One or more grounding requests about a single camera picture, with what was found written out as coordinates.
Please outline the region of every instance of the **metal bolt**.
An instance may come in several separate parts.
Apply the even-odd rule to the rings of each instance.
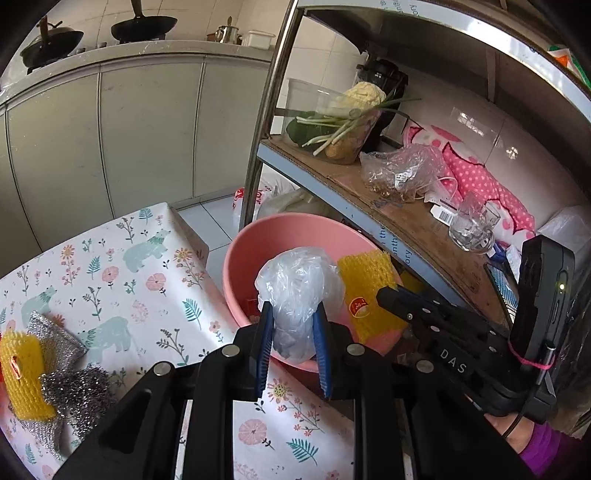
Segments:
[[[419,360],[416,364],[417,370],[422,374],[430,374],[435,367],[429,360]]]
[[[351,343],[347,347],[347,353],[353,356],[361,356],[365,353],[365,347],[359,343]]]
[[[238,345],[234,345],[233,343],[230,343],[230,345],[226,345],[224,348],[222,348],[222,355],[223,356],[227,356],[227,357],[237,356],[239,353],[240,353],[240,347]]]
[[[168,362],[160,362],[159,364],[154,365],[154,373],[159,377],[168,375],[169,372],[170,364]]]

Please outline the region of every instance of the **pink polka dot cloth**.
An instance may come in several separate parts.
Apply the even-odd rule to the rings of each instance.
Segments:
[[[443,128],[429,125],[425,128],[409,123],[403,133],[404,145],[432,145],[443,154],[446,171],[441,177],[457,180],[457,192],[452,201],[458,205],[472,191],[486,202],[492,202],[501,216],[495,227],[495,238],[502,245],[515,245],[521,250],[525,240],[535,236],[535,220],[523,203],[494,178],[474,153],[457,136]],[[442,180],[448,192],[456,190],[453,180]]]

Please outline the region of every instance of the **pink rubber band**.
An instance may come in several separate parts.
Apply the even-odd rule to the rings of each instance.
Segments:
[[[513,348],[513,345],[511,345],[511,342],[509,340],[507,340],[507,343],[509,344],[509,350],[511,351],[511,353],[513,355],[515,355],[516,359],[519,360],[521,365],[528,365],[530,367],[536,367],[539,368],[540,370],[550,370],[550,368],[552,368],[552,365],[554,365],[554,358],[552,359],[552,361],[550,362],[549,365],[542,365],[542,364],[537,364],[535,362],[532,362],[530,360],[527,360],[523,357],[521,357]]]

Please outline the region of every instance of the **floral tablecloth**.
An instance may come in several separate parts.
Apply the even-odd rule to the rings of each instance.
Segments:
[[[110,372],[121,398],[156,362],[199,362],[231,343],[237,326],[205,272],[208,253],[168,205],[143,208],[0,280],[0,331],[26,330],[33,310],[45,314],[89,346],[78,367],[97,364]],[[63,459],[39,445],[10,412],[4,384],[0,429],[37,479],[53,477]],[[67,426],[63,453],[79,443]],[[234,460],[240,480],[349,479],[353,424],[272,362],[263,398],[235,402]]]

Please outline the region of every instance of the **yellow mesh sponge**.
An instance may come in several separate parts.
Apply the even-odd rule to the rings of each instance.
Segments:
[[[382,287],[396,288],[390,256],[380,250],[342,257],[338,262],[345,283],[345,305],[361,343],[407,323],[387,312],[375,299]]]
[[[41,345],[34,335],[7,330],[0,341],[2,375],[14,414],[21,420],[49,420],[55,408],[45,403],[39,376],[45,373]]]

